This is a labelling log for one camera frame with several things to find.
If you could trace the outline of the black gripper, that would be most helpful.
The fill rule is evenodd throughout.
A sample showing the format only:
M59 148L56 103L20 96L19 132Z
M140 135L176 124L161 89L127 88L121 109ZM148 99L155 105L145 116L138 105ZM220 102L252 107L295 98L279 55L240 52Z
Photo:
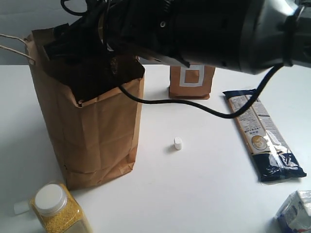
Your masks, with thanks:
M60 58L79 61L88 57L113 57L116 53L107 44L104 30L108 12L115 0L87 0L86 11L75 12L60 1L69 14L79 17L77 21L53 29L54 40L43 46L50 60Z

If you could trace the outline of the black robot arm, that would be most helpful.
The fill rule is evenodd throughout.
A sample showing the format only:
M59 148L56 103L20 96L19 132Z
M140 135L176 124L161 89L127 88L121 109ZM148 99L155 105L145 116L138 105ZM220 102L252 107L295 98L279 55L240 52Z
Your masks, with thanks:
M203 64L249 74L311 65L311 17L290 0L94 0L54 29L47 57L108 50L173 66Z

